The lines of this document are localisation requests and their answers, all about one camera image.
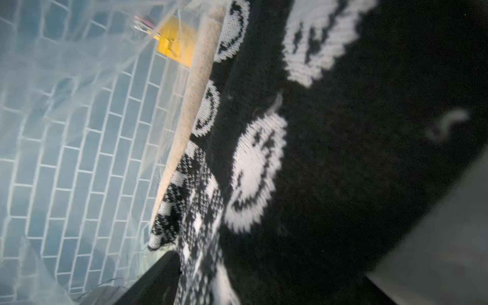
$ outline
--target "black and white knit fabric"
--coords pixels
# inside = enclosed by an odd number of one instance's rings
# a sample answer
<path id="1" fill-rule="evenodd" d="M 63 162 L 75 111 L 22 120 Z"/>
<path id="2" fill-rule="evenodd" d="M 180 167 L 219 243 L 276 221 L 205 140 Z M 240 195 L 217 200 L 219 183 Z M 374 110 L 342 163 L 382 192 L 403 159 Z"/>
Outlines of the black and white knit fabric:
<path id="1" fill-rule="evenodd" d="M 486 143 L 487 86 L 462 2 L 231 0 L 149 242 L 176 304 L 362 304 Z"/>

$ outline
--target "blue subway tile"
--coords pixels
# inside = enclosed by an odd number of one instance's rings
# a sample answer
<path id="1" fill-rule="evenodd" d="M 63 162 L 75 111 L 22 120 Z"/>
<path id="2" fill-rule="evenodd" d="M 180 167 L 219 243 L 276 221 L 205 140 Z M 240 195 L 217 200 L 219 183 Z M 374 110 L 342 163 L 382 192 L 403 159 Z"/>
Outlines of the blue subway tile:
<path id="1" fill-rule="evenodd" d="M 112 157 L 99 155 L 97 171 L 95 172 L 95 178 L 93 180 L 92 191 L 104 192 L 105 186 L 108 182 L 108 175 L 110 173 L 110 164 L 112 163 Z"/>
<path id="2" fill-rule="evenodd" d="M 101 283 L 107 282 L 114 278 L 115 264 L 119 258 L 118 254 L 107 255 L 105 258 L 105 268 L 103 268 Z"/>
<path id="3" fill-rule="evenodd" d="M 23 136 L 40 140 L 44 131 L 42 119 L 49 107 L 49 97 L 44 94 L 34 94 L 32 104 L 32 110 L 25 122 Z"/>
<path id="4" fill-rule="evenodd" d="M 117 269 L 115 271 L 114 286 L 124 286 L 124 279 L 127 277 L 127 269 Z"/>
<path id="5" fill-rule="evenodd" d="M 126 222 L 114 223 L 114 231 L 112 232 L 112 240 L 108 247 L 108 253 L 118 253 L 120 251 L 126 225 Z"/>
<path id="6" fill-rule="evenodd" d="M 69 22 L 69 31 L 70 38 L 74 38 L 74 34 L 76 30 L 80 30 L 80 25 L 83 20 L 84 14 L 88 8 L 90 0 L 76 0 L 73 1 L 73 6 L 71 8 L 72 15 Z"/>
<path id="7" fill-rule="evenodd" d="M 155 45 L 156 41 L 151 40 L 151 42 L 144 48 L 142 53 L 139 55 L 136 72 L 134 73 L 134 79 L 132 81 L 132 90 L 130 91 L 130 96 L 132 96 L 133 98 L 139 100 L 142 99 L 142 94 L 144 93 L 147 75 L 149 73 L 149 66 L 151 65 L 151 57 L 153 55 Z"/>
<path id="8" fill-rule="evenodd" d="M 68 211 L 69 196 L 71 191 L 56 190 L 54 194 L 53 206 L 51 208 L 51 216 L 54 218 L 64 218 L 66 217 L 66 212 Z"/>
<path id="9" fill-rule="evenodd" d="M 45 257 L 42 259 L 42 261 L 44 262 L 44 266 L 46 267 L 48 274 L 54 276 L 58 259 L 56 257 Z"/>
<path id="10" fill-rule="evenodd" d="M 44 36 L 53 40 L 60 39 L 64 31 L 64 24 L 66 23 L 67 17 L 68 12 L 64 8 L 51 3 L 51 7 L 45 18 Z"/>
<path id="11" fill-rule="evenodd" d="M 47 130 L 42 164 L 57 165 L 62 145 L 63 124 L 51 123 Z"/>
<path id="12" fill-rule="evenodd" d="M 171 102 L 173 103 L 171 105 L 171 109 L 175 110 L 174 116 L 171 118 L 171 121 L 169 122 L 169 130 L 175 131 L 176 130 L 176 125 L 178 124 L 178 118 L 180 117 L 180 111 L 183 103 L 183 98 L 177 95 L 173 95 L 173 98 L 171 99 Z"/>
<path id="13" fill-rule="evenodd" d="M 132 205 L 132 210 L 130 211 L 129 226 L 127 227 L 127 236 L 135 236 L 137 232 L 137 225 L 139 224 L 142 210 L 144 209 L 148 188 L 149 182 L 139 180 L 136 195 L 134 196 L 134 204 Z"/>
<path id="14" fill-rule="evenodd" d="M 78 173 L 73 201 L 71 203 L 71 211 L 69 212 L 68 227 L 64 234 L 65 237 L 78 237 L 80 235 L 81 222 L 83 221 L 91 178 L 91 174 Z"/>
<path id="15" fill-rule="evenodd" d="M 78 239 L 64 239 L 62 244 L 61 256 L 58 263 L 58 272 L 71 272 L 75 259 L 76 244 Z"/>
<path id="16" fill-rule="evenodd" d="M 58 187 L 71 188 L 73 186 L 77 161 L 78 151 L 76 149 L 65 148 L 63 150 L 58 176 Z"/>
<path id="17" fill-rule="evenodd" d="M 171 150 L 171 145 L 173 144 L 174 132 L 173 131 L 164 131 L 163 132 L 163 140 L 161 141 L 160 147 L 160 164 L 166 164 L 168 160 L 169 151 Z"/>
<path id="18" fill-rule="evenodd" d="M 117 216 L 115 217 L 116 220 L 127 220 L 131 203 L 132 197 L 121 197 L 119 210 L 117 211 Z"/>
<path id="19" fill-rule="evenodd" d="M 69 293 L 70 294 L 74 294 L 74 293 L 82 293 L 83 292 L 83 288 L 72 288 L 69 290 Z"/>
<path id="20" fill-rule="evenodd" d="M 141 233 L 139 233 L 138 236 L 142 236 L 142 242 L 144 244 L 149 242 L 149 232 L 150 232 L 149 222 L 142 222 L 141 223 Z"/>
<path id="21" fill-rule="evenodd" d="M 160 144 L 167 113 L 168 112 L 164 109 L 156 109 L 156 116 L 153 121 L 153 129 L 151 130 L 151 135 L 149 136 L 149 143 L 156 145 Z"/>
<path id="22" fill-rule="evenodd" d="M 157 177 L 153 177 L 151 181 L 151 187 L 149 188 L 149 193 L 147 194 L 148 197 L 156 197 L 156 193 L 158 192 L 158 179 Z"/>
<path id="23" fill-rule="evenodd" d="M 3 303 L 10 303 L 14 300 L 14 297 L 13 296 L 9 296 L 9 297 L 1 297 L 0 296 L 0 304 L 3 304 Z"/>
<path id="24" fill-rule="evenodd" d="M 139 270 L 141 255 L 142 255 L 141 253 L 136 252 L 130 258 L 129 279 L 132 281 L 136 280 L 141 275 Z"/>
<path id="25" fill-rule="evenodd" d="M 126 238 L 124 240 L 119 256 L 119 268 L 129 267 L 129 258 L 132 254 L 134 240 L 133 238 Z"/>
<path id="26" fill-rule="evenodd" d="M 97 12 L 93 17 L 93 21 L 101 25 L 107 25 L 108 14 L 106 12 Z"/>
<path id="27" fill-rule="evenodd" d="M 168 68 L 164 75 L 163 86 L 159 97 L 159 107 L 168 109 L 171 95 L 173 94 L 173 85 L 178 76 L 178 63 L 172 59 L 168 59 Z"/>
<path id="28" fill-rule="evenodd" d="M 112 103 L 110 104 L 110 111 L 118 114 L 123 114 L 125 106 L 125 99 L 130 85 L 130 76 L 126 74 L 119 74 L 117 83 L 115 84 L 114 93 L 112 96 Z"/>
<path id="29" fill-rule="evenodd" d="M 50 220 L 43 255 L 58 255 L 64 220 Z"/>
<path id="30" fill-rule="evenodd" d="M 75 269 L 73 270 L 73 278 L 71 279 L 71 287 L 83 287 L 85 284 L 85 275 L 88 270 L 89 256 L 78 256 L 76 258 Z"/>
<path id="31" fill-rule="evenodd" d="M 68 146 L 81 146 L 81 138 L 83 136 L 83 128 L 85 125 L 87 112 L 88 108 L 82 106 L 76 109 L 71 115 L 71 122 L 68 126 L 68 133 L 66 135 L 66 142 Z"/>
<path id="32" fill-rule="evenodd" d="M 98 287 L 101 271 L 90 271 L 86 280 L 85 291 L 90 291 Z"/>
<path id="33" fill-rule="evenodd" d="M 0 296 L 9 296 L 14 294 L 14 283 L 17 281 L 17 266 L 19 261 L 16 259 L 4 259 L 0 264 Z"/>
<path id="34" fill-rule="evenodd" d="M 151 123 L 154 113 L 154 106 L 158 97 L 159 88 L 153 85 L 147 85 L 146 96 L 144 97 L 144 105 L 141 111 L 141 121 Z"/>
<path id="35" fill-rule="evenodd" d="M 53 95 L 53 110 L 57 110 L 60 108 L 62 105 L 66 105 L 68 101 L 70 101 L 71 93 L 73 92 L 73 89 L 75 88 L 75 84 L 72 78 L 67 77 L 65 79 L 62 79 L 61 81 L 56 83 L 56 88 L 54 90 L 54 95 Z M 58 120 L 64 121 L 66 118 L 64 117 L 67 113 L 65 111 L 62 111 L 63 115 L 58 118 Z"/>
<path id="36" fill-rule="evenodd" d="M 29 219 L 29 230 L 27 232 L 29 237 L 41 237 L 44 234 L 55 173 L 56 170 L 54 168 L 41 166 L 36 194 L 32 203 L 32 213 Z"/>
<path id="37" fill-rule="evenodd" d="M 39 142 L 22 140 L 17 183 L 32 184 L 34 182 L 40 148 L 41 143 Z"/>
<path id="38" fill-rule="evenodd" d="M 151 220 L 151 214 L 152 214 L 152 210 L 154 207 L 154 201 L 156 201 L 156 200 L 151 199 L 151 198 L 146 200 L 146 207 L 144 209 L 144 214 L 142 215 L 143 221 L 148 222 Z"/>
<path id="39" fill-rule="evenodd" d="M 93 82 L 95 81 L 95 77 L 96 76 L 97 76 L 96 73 L 91 73 L 91 74 L 83 75 L 82 76 L 83 78 L 78 83 L 77 92 L 80 92 L 80 90 L 89 90 L 89 91 L 91 91 L 92 88 L 89 87 L 89 85 L 93 84 Z M 87 106 L 89 106 L 92 103 L 91 99 L 82 99 L 81 102 L 82 102 L 83 105 L 87 105 Z"/>
<path id="40" fill-rule="evenodd" d="M 22 261 L 22 275 L 34 275 L 39 272 L 41 243 L 40 239 L 28 240 L 28 248 Z"/>
<path id="41" fill-rule="evenodd" d="M 17 136 L 20 131 L 22 116 L 10 111 L 0 111 L 0 134 L 2 134 L 2 145 L 0 145 L 0 158 L 15 159 L 17 153 Z"/>
<path id="42" fill-rule="evenodd" d="M 144 152 L 144 147 L 149 134 L 149 125 L 139 124 L 137 128 L 136 138 L 134 140 L 134 147 L 132 148 L 131 158 L 141 160 Z"/>
<path id="43" fill-rule="evenodd" d="M 12 45 L 12 40 L 14 39 L 13 33 L 14 31 L 11 25 L 5 22 L 0 22 L 0 62 L 4 62 L 4 59 L 9 53 L 8 50 L 10 49 L 10 46 Z M 0 84 L 1 91 L 4 90 L 3 88 L 6 89 L 7 87 L 9 86 L 6 84 L 6 82 Z"/>
<path id="44" fill-rule="evenodd" d="M 94 37 L 98 37 L 98 36 L 101 36 L 103 35 L 103 33 L 105 33 L 105 29 L 94 24 L 94 23 L 91 23 L 89 25 L 89 29 L 88 29 L 88 33 L 86 33 L 86 37 L 87 38 L 94 38 Z"/>
<path id="45" fill-rule="evenodd" d="M 29 197 L 32 188 L 29 186 L 15 186 L 12 196 L 11 216 L 27 216 L 29 209 Z"/>
<path id="46" fill-rule="evenodd" d="M 184 95 L 186 89 L 186 80 L 188 79 L 188 71 L 179 67 L 178 76 L 176 77 L 175 86 L 173 87 L 173 92 L 181 96 Z"/>
<path id="47" fill-rule="evenodd" d="M 48 40 L 48 39 L 39 39 L 38 40 L 38 49 L 42 50 L 42 52 L 36 52 L 34 58 L 36 59 L 36 63 L 39 65 L 39 68 L 42 70 L 53 70 L 57 68 L 58 65 L 58 58 L 59 53 L 62 52 L 62 49 L 59 48 L 59 45 L 56 41 Z M 51 80 L 47 79 L 40 79 L 36 84 L 37 89 L 50 92 L 52 88 Z"/>
<path id="48" fill-rule="evenodd" d="M 103 213 L 100 220 L 100 228 L 98 231 L 99 237 L 108 237 L 110 235 L 112 223 L 115 218 L 115 211 L 117 210 L 121 186 L 122 178 L 110 177 L 105 206 L 103 207 Z"/>
<path id="49" fill-rule="evenodd" d="M 147 146 L 142 166 L 141 179 L 151 179 L 154 162 L 158 160 L 158 149 L 154 146 Z"/>
<path id="50" fill-rule="evenodd" d="M 90 201 L 88 202 L 88 210 L 86 211 L 86 217 L 92 219 L 98 219 L 100 216 L 100 209 L 103 204 L 102 194 L 91 194 Z"/>
<path id="51" fill-rule="evenodd" d="M 20 245 L 25 234 L 25 219 L 11 218 L 7 225 L 7 234 L 3 255 L 17 257 L 20 252 Z"/>
<path id="52" fill-rule="evenodd" d="M 90 270 L 101 270 L 103 261 L 105 260 L 105 253 L 107 250 L 108 238 L 98 238 L 93 250 L 93 259 Z"/>
<path id="53" fill-rule="evenodd" d="M 134 136 L 140 105 L 140 102 L 129 99 L 127 111 L 125 112 L 125 117 L 123 119 L 121 136 L 127 138 L 132 138 Z"/>
<path id="54" fill-rule="evenodd" d="M 119 139 L 117 146 L 117 154 L 115 155 L 114 167 L 112 174 L 123 175 L 127 165 L 127 158 L 129 158 L 130 141 L 126 139 Z"/>
<path id="55" fill-rule="evenodd" d="M 132 74 L 132 70 L 134 70 L 134 62 L 131 62 L 130 65 L 125 67 L 124 72 Z"/>
<path id="56" fill-rule="evenodd" d="M 99 142 L 100 134 L 98 132 L 90 131 L 86 135 L 85 145 L 83 147 L 83 154 L 81 155 L 81 170 L 93 170 L 93 167 L 95 166 L 95 157 L 97 156 Z"/>
<path id="57" fill-rule="evenodd" d="M 108 32 L 110 34 L 122 34 L 125 32 L 127 27 L 127 20 L 128 15 L 122 14 L 121 12 L 115 12 L 112 16 L 112 23 L 110 24 L 110 28 Z"/>
<path id="58" fill-rule="evenodd" d="M 109 115 L 107 120 L 107 125 L 105 127 L 105 132 L 103 134 L 103 143 L 101 152 L 107 154 L 113 154 L 115 149 L 115 144 L 117 143 L 117 135 L 119 134 L 119 126 L 121 124 L 121 118 Z"/>
<path id="59" fill-rule="evenodd" d="M 139 173 L 139 167 L 141 162 L 131 161 L 129 162 L 129 169 L 125 175 L 125 182 L 123 185 L 122 194 L 124 195 L 134 195 L 134 190 L 136 189 L 137 174 Z"/>
<path id="60" fill-rule="evenodd" d="M 29 245 L 32 251 L 37 254 L 41 255 L 41 247 L 42 247 L 42 240 L 40 239 L 31 239 L 29 238 Z"/>
<path id="61" fill-rule="evenodd" d="M 88 127 L 100 131 L 103 129 L 103 122 L 105 121 L 105 114 L 107 113 L 109 99 L 110 92 L 107 90 L 100 90 L 97 93 L 95 99 L 93 100 L 90 123 L 88 123 Z"/>
<path id="62" fill-rule="evenodd" d="M 17 287 L 17 301 L 28 300 L 32 295 L 32 291 L 35 289 L 35 278 L 22 277 L 20 278 L 20 284 Z"/>
<path id="63" fill-rule="evenodd" d="M 97 234 L 97 225 L 98 221 L 85 221 L 78 254 L 91 254 L 93 243 L 95 241 L 95 234 Z"/>
<path id="64" fill-rule="evenodd" d="M 68 283 L 69 283 L 69 278 L 71 277 L 71 274 L 59 274 L 57 276 L 58 278 L 58 284 L 61 287 L 68 288 Z"/>
<path id="65" fill-rule="evenodd" d="M 32 76 L 27 72 L 27 69 L 18 69 L 16 72 L 15 79 L 25 79 L 26 81 L 30 80 Z M 29 92 L 25 90 L 25 82 L 17 81 L 15 82 L 13 79 L 4 79 L 2 85 L 5 87 L 6 91 L 6 98 L 5 99 L 5 106 L 11 109 L 23 110 L 28 109 L 31 105 L 26 105 L 30 101 Z"/>
<path id="66" fill-rule="evenodd" d="M 31 51 L 39 35 L 41 21 L 41 2 L 38 0 L 24 0 L 20 10 L 20 22 L 17 26 L 17 52 Z"/>
<path id="67" fill-rule="evenodd" d="M 0 10 L 0 17 L 5 18 L 8 21 L 14 21 L 17 3 L 17 0 L 3 0 L 2 9 Z"/>
<path id="68" fill-rule="evenodd" d="M 161 56 L 155 56 L 153 66 L 151 69 L 151 75 L 149 81 L 156 85 L 161 85 L 161 79 L 163 78 L 164 67 L 166 66 L 166 59 Z"/>

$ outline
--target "yellow object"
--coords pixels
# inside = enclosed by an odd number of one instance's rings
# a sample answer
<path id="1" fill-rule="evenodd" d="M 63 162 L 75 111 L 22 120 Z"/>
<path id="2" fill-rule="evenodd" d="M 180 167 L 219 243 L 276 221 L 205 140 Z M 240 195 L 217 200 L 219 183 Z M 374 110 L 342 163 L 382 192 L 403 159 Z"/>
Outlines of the yellow object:
<path id="1" fill-rule="evenodd" d="M 171 16 L 154 39 L 159 40 L 158 52 L 188 68 L 191 66 L 197 41 L 197 31 L 194 28 Z"/>

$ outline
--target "dark object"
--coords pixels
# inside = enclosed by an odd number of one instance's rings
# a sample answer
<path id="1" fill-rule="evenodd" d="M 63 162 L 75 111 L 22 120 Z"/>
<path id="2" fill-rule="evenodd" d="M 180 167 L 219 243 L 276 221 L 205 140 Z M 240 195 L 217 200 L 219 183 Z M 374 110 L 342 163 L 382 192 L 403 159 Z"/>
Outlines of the dark object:
<path id="1" fill-rule="evenodd" d="M 179 278 L 180 258 L 175 251 L 169 251 L 135 282 L 114 305 L 172 305 Z"/>

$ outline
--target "white smiley face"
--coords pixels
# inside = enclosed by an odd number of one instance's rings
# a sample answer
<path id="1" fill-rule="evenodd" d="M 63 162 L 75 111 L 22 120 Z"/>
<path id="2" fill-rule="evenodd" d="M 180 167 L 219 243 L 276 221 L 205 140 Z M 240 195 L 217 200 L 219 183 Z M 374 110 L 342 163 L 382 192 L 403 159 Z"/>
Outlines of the white smiley face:
<path id="1" fill-rule="evenodd" d="M 235 233 L 250 232 L 264 214 L 275 191 L 274 177 L 281 168 L 286 121 L 276 113 L 247 125 L 233 156 L 232 195 L 224 220 Z"/>

